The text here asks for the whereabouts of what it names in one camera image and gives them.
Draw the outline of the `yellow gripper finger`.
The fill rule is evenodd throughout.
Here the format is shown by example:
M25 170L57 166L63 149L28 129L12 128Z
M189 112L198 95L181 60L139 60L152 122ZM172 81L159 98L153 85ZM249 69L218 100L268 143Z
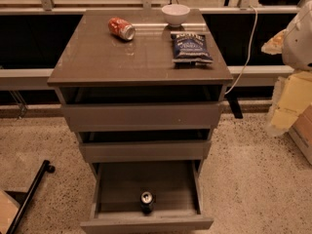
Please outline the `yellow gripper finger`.
M279 55L283 51L284 38L286 30L283 29L270 38L266 43L261 47L261 51L268 55Z
M312 102L312 73L300 71L275 83L265 130L273 137L286 133Z

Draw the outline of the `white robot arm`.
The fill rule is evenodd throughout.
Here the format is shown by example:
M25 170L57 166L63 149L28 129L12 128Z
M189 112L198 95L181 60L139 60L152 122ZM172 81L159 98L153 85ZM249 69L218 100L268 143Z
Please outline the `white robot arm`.
M281 54L283 63L293 69L292 75L279 77L275 83L267 114L267 133L280 136L312 102L312 1L261 50L269 55Z

